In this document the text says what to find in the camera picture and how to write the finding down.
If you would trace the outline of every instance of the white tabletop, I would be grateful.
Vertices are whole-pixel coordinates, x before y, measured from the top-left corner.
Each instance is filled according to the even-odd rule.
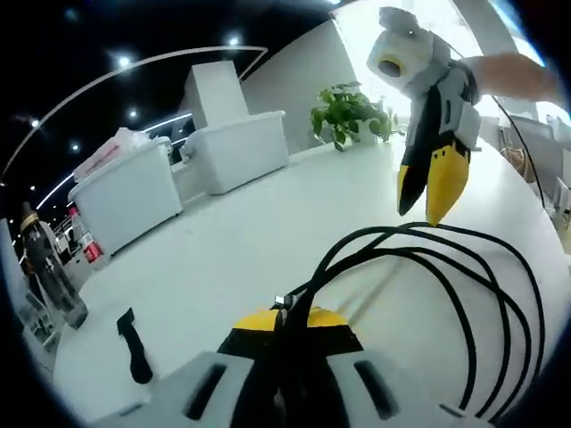
[[[548,358],[569,309],[562,246],[529,186],[494,149],[482,146],[473,153],[468,186],[444,223],[495,235],[528,260],[545,307]],[[330,146],[300,153],[287,168],[231,193],[197,198],[178,218],[118,254],[81,292],[90,311],[86,323],[62,334],[54,385],[70,409],[91,422],[152,393],[154,381],[132,380],[127,344],[117,333],[117,319],[129,307],[160,379],[200,351],[217,349],[239,318],[270,307],[276,294],[307,281],[343,236],[364,226],[424,220],[424,199],[404,218],[396,212],[402,150],[401,142],[393,142],[345,153]],[[492,243],[446,235],[488,260],[500,286],[520,305],[532,329],[534,364],[537,310],[519,262]],[[394,237],[385,245],[404,243],[437,248],[482,272],[456,251],[418,238]],[[475,411],[500,369],[497,300],[451,267],[435,263],[451,280],[472,324],[478,367],[468,411]],[[445,291],[423,267],[403,259],[376,260],[331,283],[316,303],[345,315],[365,347],[393,358],[434,399],[459,403],[468,369],[464,337]],[[523,362],[523,334],[512,314],[510,320],[512,358],[490,414],[508,397]]]

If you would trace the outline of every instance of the black ceiling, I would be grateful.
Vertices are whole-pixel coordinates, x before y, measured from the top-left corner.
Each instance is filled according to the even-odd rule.
[[[9,36],[5,56],[11,60],[4,92],[12,100],[0,144],[2,169],[30,131],[32,119],[115,70],[118,56],[137,61],[224,45],[230,34],[237,34],[243,45],[267,47],[266,60],[325,21],[335,6],[329,0],[83,0],[22,1],[10,7],[18,10],[12,16],[21,17],[21,30]],[[6,214],[17,216],[17,207],[6,205],[19,205],[21,199],[37,204],[119,127],[141,129],[175,116],[193,64],[233,59],[239,74],[254,56],[235,52],[168,59],[130,70],[81,95],[32,136],[8,170],[3,178]],[[128,116],[130,108],[137,109],[136,119]],[[169,135],[170,129],[162,133]],[[79,153],[70,149],[75,143]],[[35,192],[29,190],[32,185]],[[44,207],[50,211],[40,214],[61,219],[68,191],[57,193]]]

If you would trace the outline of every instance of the black handle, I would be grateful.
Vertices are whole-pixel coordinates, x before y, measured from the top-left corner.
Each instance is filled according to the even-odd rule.
[[[127,341],[128,350],[131,353],[131,375],[137,383],[149,383],[153,379],[153,370],[149,366],[145,356],[145,347],[139,339],[137,330],[133,325],[126,325],[121,332]]]

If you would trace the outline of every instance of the potted plant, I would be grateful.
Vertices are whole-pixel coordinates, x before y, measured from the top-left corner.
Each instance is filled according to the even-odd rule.
[[[327,106],[311,109],[315,136],[321,140],[328,129],[335,148],[341,152],[349,141],[360,143],[370,138],[375,142],[378,136],[387,141],[393,125],[398,125],[392,109],[385,112],[382,103],[373,104],[364,94],[350,92],[359,86],[359,82],[351,82],[328,87],[319,93],[319,100]]]

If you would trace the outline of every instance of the cable bundle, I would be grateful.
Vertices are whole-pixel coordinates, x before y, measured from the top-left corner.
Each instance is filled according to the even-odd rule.
[[[503,385],[506,373],[508,371],[510,347],[511,347],[511,330],[509,327],[507,307],[509,307],[514,312],[514,314],[517,317],[517,320],[521,324],[522,329],[524,331],[525,355],[524,355],[524,364],[522,367],[521,375],[519,376],[516,386],[509,395],[508,399],[506,399],[506,401],[503,403],[500,409],[490,418],[490,422],[493,423],[497,421],[497,419],[503,414],[505,409],[511,404],[513,399],[517,396],[529,372],[529,368],[531,365],[531,353],[532,353],[532,335],[529,328],[529,324],[527,323],[527,320],[525,319],[525,315],[521,310],[521,308],[500,288],[500,285],[498,284],[498,281],[495,275],[493,274],[490,266],[480,255],[464,247],[463,245],[455,243],[454,241],[451,241],[449,239],[416,230],[416,228],[419,227],[431,227],[431,226],[425,222],[417,222],[417,223],[408,223],[398,227],[391,227],[391,226],[366,227],[356,232],[353,232],[350,235],[345,236],[341,241],[336,243],[331,248],[331,250],[329,250],[329,252],[323,258],[323,260],[321,260],[311,280],[288,294],[288,296],[294,298],[295,304],[292,307],[292,309],[288,312],[287,319],[285,320],[285,325],[289,327],[288,329],[290,332],[294,333],[295,332],[299,333],[302,329],[307,328],[308,317],[310,314],[310,307],[311,303],[313,302],[313,298],[315,297],[315,294],[319,290],[321,290],[325,285],[327,285],[330,281],[332,281],[338,275],[343,273],[345,270],[354,268],[369,260],[377,259],[379,257],[387,255],[403,257],[405,259],[411,259],[413,261],[416,261],[418,264],[420,264],[421,266],[426,268],[430,273],[432,273],[442,284],[445,291],[448,293],[448,296],[450,297],[451,303],[456,310],[459,322],[462,326],[462,331],[464,333],[466,346],[468,349],[468,378],[466,381],[466,387],[464,389],[462,399],[459,404],[459,408],[464,410],[466,409],[468,402],[470,401],[472,392],[474,390],[474,385],[476,382],[476,368],[477,368],[476,343],[474,341],[474,336],[472,334],[472,329],[470,327],[468,317],[466,315],[464,308],[462,307],[462,303],[460,302],[458,294],[454,291],[454,288],[452,287],[451,283],[448,281],[446,276],[427,258],[421,257],[420,254],[424,254],[439,259],[447,263],[448,265],[452,266],[453,268],[456,268],[458,271],[462,272],[466,276],[472,278],[474,281],[483,285],[485,288],[493,292],[497,298],[498,306],[500,309],[501,323],[503,329],[503,356],[501,359],[501,368],[498,374],[498,379],[492,389],[492,392],[490,393],[488,399],[485,401],[482,407],[476,412],[477,417],[482,417],[484,412],[492,405],[498,393],[500,392],[501,386]],[[537,286],[537,282],[534,277],[534,273],[532,272],[532,269],[529,267],[529,264],[524,259],[524,257],[519,253],[519,251],[517,251],[513,246],[509,245],[508,243],[502,241],[499,238],[496,238],[495,236],[455,226],[438,225],[437,228],[458,234],[471,235],[481,239],[485,239],[493,243],[497,243],[502,247],[504,247],[506,250],[510,251],[512,254],[514,254],[514,256],[516,256],[516,258],[521,262],[522,266],[524,267],[524,270],[529,276],[529,280],[534,291],[534,297],[537,305],[538,318],[539,318],[539,351],[533,370],[532,382],[534,382],[537,379],[537,376],[539,375],[542,366],[543,349],[545,345],[545,321],[543,316],[542,297],[540,295],[539,288]],[[345,245],[366,235],[378,235],[378,236],[368,245],[363,247],[361,250],[353,253],[350,256],[345,257],[344,259],[337,261],[334,265],[330,266],[331,262],[333,261],[333,258],[339,253],[339,251]],[[479,274],[477,274],[477,272],[474,272],[472,269],[469,269],[468,267],[465,267],[464,265],[458,263],[458,261],[451,259],[441,254],[438,251],[430,250],[427,248],[412,247],[412,246],[401,247],[401,248],[377,248],[377,246],[380,243],[383,243],[385,240],[387,240],[393,235],[412,235],[452,247],[453,249],[461,251],[464,254],[470,256],[475,261],[477,261],[478,264],[482,266],[488,277],[485,278],[483,276],[480,276]]]

